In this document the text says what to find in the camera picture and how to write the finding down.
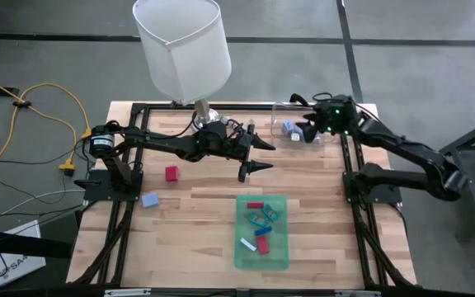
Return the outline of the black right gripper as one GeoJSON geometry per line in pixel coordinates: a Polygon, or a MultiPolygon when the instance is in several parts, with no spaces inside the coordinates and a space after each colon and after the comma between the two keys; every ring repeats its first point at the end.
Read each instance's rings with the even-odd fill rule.
{"type": "Polygon", "coordinates": [[[302,128],[303,140],[312,143],[317,133],[343,134],[346,130],[345,107],[340,99],[319,101],[313,107],[313,113],[295,122],[297,126],[307,126],[302,128]]]}

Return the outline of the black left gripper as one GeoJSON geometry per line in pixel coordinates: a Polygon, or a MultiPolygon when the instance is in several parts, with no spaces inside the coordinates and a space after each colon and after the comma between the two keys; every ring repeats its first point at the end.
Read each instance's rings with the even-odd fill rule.
{"type": "Polygon", "coordinates": [[[223,157],[238,160],[241,163],[237,174],[240,182],[245,182],[247,175],[253,172],[273,167],[272,164],[250,159],[252,146],[255,149],[276,150],[275,146],[264,141],[258,134],[254,135],[254,132],[254,124],[248,124],[247,127],[244,127],[244,124],[238,124],[232,129],[230,135],[223,139],[223,157]]]}

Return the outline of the white printed box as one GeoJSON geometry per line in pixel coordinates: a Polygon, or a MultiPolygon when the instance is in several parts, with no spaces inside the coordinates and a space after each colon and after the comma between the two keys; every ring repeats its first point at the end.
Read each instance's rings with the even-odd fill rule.
{"type": "MultiPolygon", "coordinates": [[[[38,220],[9,229],[6,233],[41,238],[38,220]]],[[[0,253],[0,288],[46,266],[44,257],[0,253]]]]}

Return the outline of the clear plastic container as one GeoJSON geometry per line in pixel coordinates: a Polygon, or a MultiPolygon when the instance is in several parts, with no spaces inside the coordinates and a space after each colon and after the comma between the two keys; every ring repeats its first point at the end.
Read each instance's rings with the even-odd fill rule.
{"type": "Polygon", "coordinates": [[[272,106],[270,118],[270,134],[272,136],[271,143],[277,148],[283,149],[307,149],[319,150],[325,148],[329,144],[336,142],[336,137],[330,134],[317,133],[312,143],[306,143],[303,140],[302,130],[295,124],[296,121],[303,120],[305,114],[311,113],[311,107],[294,105],[289,103],[277,102],[272,106]],[[301,135],[300,142],[293,142],[289,137],[285,137],[282,133],[282,125],[284,120],[291,120],[294,122],[294,132],[301,135]]]}

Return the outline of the green translucent plastic tray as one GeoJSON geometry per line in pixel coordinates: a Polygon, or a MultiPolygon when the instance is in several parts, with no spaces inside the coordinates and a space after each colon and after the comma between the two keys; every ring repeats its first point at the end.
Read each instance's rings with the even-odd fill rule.
{"type": "Polygon", "coordinates": [[[234,266],[240,269],[252,270],[285,270],[289,267],[289,240],[288,240],[288,209],[287,197],[278,195],[239,195],[235,200],[235,228],[234,228],[234,266]],[[278,214],[274,222],[268,220],[261,209],[248,209],[247,202],[263,202],[268,204],[278,214]],[[272,231],[266,234],[270,244],[270,252],[261,255],[257,250],[256,235],[254,232],[262,229],[248,221],[250,213],[256,213],[265,218],[267,226],[272,231]],[[240,243],[245,238],[256,247],[253,252],[240,243]]]}

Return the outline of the teal mini stapler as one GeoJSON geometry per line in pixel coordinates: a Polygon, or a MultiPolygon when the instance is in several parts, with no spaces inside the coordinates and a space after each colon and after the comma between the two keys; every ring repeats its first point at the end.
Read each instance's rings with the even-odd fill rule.
{"type": "Polygon", "coordinates": [[[268,221],[265,218],[261,217],[260,215],[256,213],[250,213],[248,217],[248,221],[260,228],[266,227],[268,223],[268,221]]]}
{"type": "Polygon", "coordinates": [[[264,204],[263,208],[261,209],[261,212],[268,220],[272,222],[278,219],[278,214],[268,204],[264,204]]]}

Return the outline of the white shade silver table lamp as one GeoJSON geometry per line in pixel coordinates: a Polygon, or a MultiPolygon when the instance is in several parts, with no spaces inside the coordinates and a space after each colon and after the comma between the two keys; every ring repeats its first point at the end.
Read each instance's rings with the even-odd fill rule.
{"type": "Polygon", "coordinates": [[[208,97],[232,73],[215,0],[137,0],[132,8],[150,78],[160,93],[195,108],[194,127],[221,120],[208,97]]]}

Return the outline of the black beam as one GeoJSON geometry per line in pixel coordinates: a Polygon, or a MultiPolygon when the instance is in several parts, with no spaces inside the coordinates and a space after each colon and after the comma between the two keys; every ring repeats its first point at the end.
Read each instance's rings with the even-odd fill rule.
{"type": "Polygon", "coordinates": [[[71,243],[0,232],[0,253],[70,258],[72,250],[71,243]]]}

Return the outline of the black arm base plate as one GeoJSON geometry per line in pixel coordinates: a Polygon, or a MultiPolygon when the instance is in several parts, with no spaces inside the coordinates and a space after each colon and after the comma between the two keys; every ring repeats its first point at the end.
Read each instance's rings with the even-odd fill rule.
{"type": "Polygon", "coordinates": [[[354,180],[354,172],[344,172],[342,182],[346,201],[351,204],[397,204],[402,202],[400,191],[395,186],[377,185],[372,187],[358,186],[354,180]]]}
{"type": "Polygon", "coordinates": [[[140,197],[142,182],[143,172],[132,171],[131,183],[125,188],[121,188],[119,182],[111,180],[109,171],[94,170],[83,182],[84,199],[89,201],[137,201],[140,197]]]}

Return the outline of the silver metal bracket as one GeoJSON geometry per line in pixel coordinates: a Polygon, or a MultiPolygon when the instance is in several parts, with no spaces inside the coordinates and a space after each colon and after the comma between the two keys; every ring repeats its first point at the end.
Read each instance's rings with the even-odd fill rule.
{"type": "Polygon", "coordinates": [[[335,290],[335,297],[382,297],[379,291],[372,290],[335,290]]]}
{"type": "Polygon", "coordinates": [[[145,288],[115,289],[106,290],[103,297],[148,297],[151,294],[152,290],[145,288]]]}

